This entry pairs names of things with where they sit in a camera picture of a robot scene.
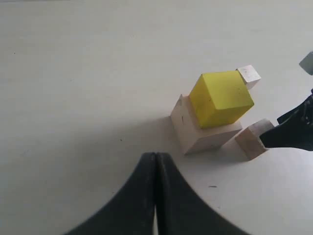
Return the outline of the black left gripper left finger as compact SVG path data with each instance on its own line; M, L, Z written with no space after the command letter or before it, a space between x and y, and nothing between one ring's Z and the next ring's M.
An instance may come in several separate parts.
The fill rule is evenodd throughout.
M68 235L152 235L155 214L155 153L144 153L118 193Z

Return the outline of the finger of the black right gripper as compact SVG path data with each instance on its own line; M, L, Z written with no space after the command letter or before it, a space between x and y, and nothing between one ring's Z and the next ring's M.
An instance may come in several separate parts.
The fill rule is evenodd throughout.
M260 135L266 148L298 148L313 150L313 125L298 120L287 120Z
M282 124L294 114L300 115L300 120L305 124L313 124L313 90L311 90L311 94L300 105L281 115L277 118L277 121L279 124Z

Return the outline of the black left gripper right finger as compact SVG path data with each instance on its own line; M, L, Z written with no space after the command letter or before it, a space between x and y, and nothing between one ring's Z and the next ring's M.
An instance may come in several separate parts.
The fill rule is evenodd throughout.
M168 153L156 154L156 217L160 235L246 235L208 206Z

